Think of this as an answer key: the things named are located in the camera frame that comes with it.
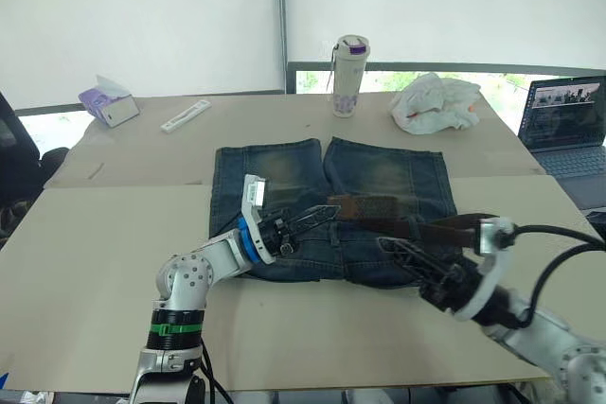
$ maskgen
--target table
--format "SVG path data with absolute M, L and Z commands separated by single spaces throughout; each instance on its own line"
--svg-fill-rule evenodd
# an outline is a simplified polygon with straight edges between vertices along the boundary
M 593 233 L 549 176 L 454 178 L 452 190 L 459 213 Z M 7 387 L 128 392 L 157 295 L 155 273 L 170 255 L 204 241 L 209 197 L 208 185 L 45 191 L 0 254 Z M 505 285 L 529 294 L 547 262 L 571 244 L 521 237 Z M 606 318 L 593 308 L 603 300 L 604 267 L 604 255 L 571 260 L 549 281 L 542 305 L 578 332 L 603 337 Z M 230 390 L 544 377 L 413 289 L 233 279 L 210 292 L 204 333 L 215 374 Z
M 94 121 L 46 187 L 212 184 L 215 150 L 333 136 L 375 146 L 443 151 L 451 177 L 544 174 L 489 104 L 466 131 L 415 136 L 388 114 L 393 94 L 361 94 L 355 116 L 338 118 L 326 96 L 207 97 L 204 114 L 165 134 L 160 125 L 199 97 L 137 98 L 138 117 L 114 129 Z

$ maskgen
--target green band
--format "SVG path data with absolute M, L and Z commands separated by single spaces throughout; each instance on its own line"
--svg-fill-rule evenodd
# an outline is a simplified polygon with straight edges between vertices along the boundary
M 202 324 L 173 325 L 173 324 L 151 324 L 150 332 L 160 336 L 176 335 L 179 333 L 194 333 L 202 331 Z

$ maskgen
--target white wall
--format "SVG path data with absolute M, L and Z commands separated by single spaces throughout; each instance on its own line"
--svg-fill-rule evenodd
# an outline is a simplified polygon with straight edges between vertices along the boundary
M 606 0 L 286 0 L 290 61 L 327 61 L 339 36 L 371 61 L 606 69 Z
M 0 91 L 78 102 L 95 74 L 136 96 L 282 87 L 277 0 L 0 0 Z

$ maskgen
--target denim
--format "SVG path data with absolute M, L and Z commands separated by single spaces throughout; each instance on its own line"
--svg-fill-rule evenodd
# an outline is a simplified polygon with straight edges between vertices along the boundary
M 247 173 L 268 181 L 262 213 L 288 208 L 295 215 L 326 203 L 329 195 L 353 194 L 396 197 L 401 219 L 422 222 L 456 214 L 441 153 L 333 138 L 323 162 L 320 142 L 308 139 L 217 150 L 211 236 L 236 226 Z M 293 254 L 271 265 L 257 264 L 248 274 L 280 282 L 346 279 L 382 288 L 414 284 L 413 275 L 378 248 L 377 237 L 349 222 L 329 222 L 299 236 Z

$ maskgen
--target white remote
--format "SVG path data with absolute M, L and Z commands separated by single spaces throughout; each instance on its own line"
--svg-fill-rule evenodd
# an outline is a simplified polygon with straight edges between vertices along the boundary
M 191 120 L 196 115 L 203 113 L 209 107 L 210 107 L 210 101 L 201 99 L 196 104 L 194 104 L 192 107 L 190 107 L 189 109 L 185 109 L 182 113 L 173 117 L 167 123 L 162 125 L 160 127 L 160 129 L 163 132 L 174 132 L 177 128 L 182 126 L 184 123 L 187 123 L 189 120 Z

